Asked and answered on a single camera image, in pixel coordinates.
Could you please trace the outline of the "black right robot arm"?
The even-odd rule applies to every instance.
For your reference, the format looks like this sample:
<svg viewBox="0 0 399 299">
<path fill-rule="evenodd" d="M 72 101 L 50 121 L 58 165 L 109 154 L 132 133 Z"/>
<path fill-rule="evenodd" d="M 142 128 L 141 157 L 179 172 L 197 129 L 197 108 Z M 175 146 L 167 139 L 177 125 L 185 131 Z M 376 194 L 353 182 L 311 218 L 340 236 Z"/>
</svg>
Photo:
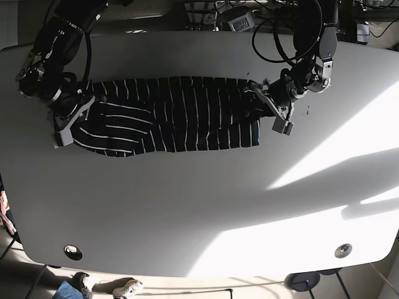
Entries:
<svg viewBox="0 0 399 299">
<path fill-rule="evenodd" d="M 90 28 L 108 7 L 107 1 L 61 1 L 55 15 L 39 31 L 16 76 L 19 92 L 38 98 L 49 109 L 49 119 L 58 146 L 73 143 L 71 128 L 86 116 L 95 96 L 89 90 L 92 47 Z M 65 66 L 85 41 L 87 60 L 82 80 Z"/>
</svg>

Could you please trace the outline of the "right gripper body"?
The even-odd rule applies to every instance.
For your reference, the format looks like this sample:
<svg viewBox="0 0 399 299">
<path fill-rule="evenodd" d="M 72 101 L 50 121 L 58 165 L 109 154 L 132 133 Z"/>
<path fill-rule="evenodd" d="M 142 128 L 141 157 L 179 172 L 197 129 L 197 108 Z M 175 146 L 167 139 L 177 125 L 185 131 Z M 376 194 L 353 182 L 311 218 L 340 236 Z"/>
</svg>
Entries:
<svg viewBox="0 0 399 299">
<path fill-rule="evenodd" d="M 54 131 L 53 137 L 71 137 L 71 126 L 94 103 L 94 95 L 83 93 L 56 93 L 46 101 L 47 119 Z"/>
</svg>

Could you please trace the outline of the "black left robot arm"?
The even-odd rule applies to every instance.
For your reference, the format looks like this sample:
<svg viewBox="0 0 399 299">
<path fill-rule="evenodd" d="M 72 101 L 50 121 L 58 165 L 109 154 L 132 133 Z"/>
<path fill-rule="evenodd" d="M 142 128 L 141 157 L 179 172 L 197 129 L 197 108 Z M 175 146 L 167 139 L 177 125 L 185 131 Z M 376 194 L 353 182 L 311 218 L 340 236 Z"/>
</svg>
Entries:
<svg viewBox="0 0 399 299">
<path fill-rule="evenodd" d="M 255 29 L 251 46 L 255 54 L 271 64 L 287 64 L 273 83 L 252 83 L 255 114 L 260 117 L 291 119 L 294 102 L 308 92 L 322 93 L 331 85 L 333 56 L 337 48 L 335 26 L 338 23 L 338 1 L 286 1 L 272 10 L 272 35 L 280 59 L 269 59 L 256 47 Z M 295 55 L 289 57 L 279 37 L 279 25 L 293 33 Z"/>
</svg>

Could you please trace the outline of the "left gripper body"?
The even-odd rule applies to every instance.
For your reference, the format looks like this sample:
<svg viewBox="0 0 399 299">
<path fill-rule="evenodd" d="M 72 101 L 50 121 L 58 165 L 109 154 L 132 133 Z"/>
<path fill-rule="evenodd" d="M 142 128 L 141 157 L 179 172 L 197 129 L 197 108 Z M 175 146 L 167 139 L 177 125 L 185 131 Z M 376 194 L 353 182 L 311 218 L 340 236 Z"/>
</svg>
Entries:
<svg viewBox="0 0 399 299">
<path fill-rule="evenodd" d="M 288 82 L 276 80 L 271 83 L 268 79 L 264 79 L 262 83 L 249 80 L 244 85 L 244 92 L 249 94 L 251 104 L 249 113 L 251 116 L 275 117 L 274 110 L 269 107 L 268 103 L 273 103 L 279 111 L 280 116 L 290 121 L 294 111 L 295 98 L 287 87 Z"/>
</svg>

